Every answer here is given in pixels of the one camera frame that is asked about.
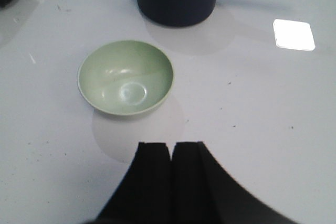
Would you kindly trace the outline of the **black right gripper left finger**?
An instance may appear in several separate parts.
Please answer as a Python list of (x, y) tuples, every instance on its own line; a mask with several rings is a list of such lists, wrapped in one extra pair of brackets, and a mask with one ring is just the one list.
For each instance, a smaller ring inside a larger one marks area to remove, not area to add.
[(138, 144), (117, 189), (98, 214), (98, 223), (170, 223), (171, 161), (164, 143)]

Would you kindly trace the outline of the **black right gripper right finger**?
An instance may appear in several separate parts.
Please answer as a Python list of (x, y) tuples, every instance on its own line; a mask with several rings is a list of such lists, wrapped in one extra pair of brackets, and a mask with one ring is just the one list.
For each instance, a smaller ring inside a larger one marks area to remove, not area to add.
[(172, 157), (173, 223), (293, 223), (257, 199), (203, 142), (179, 142)]

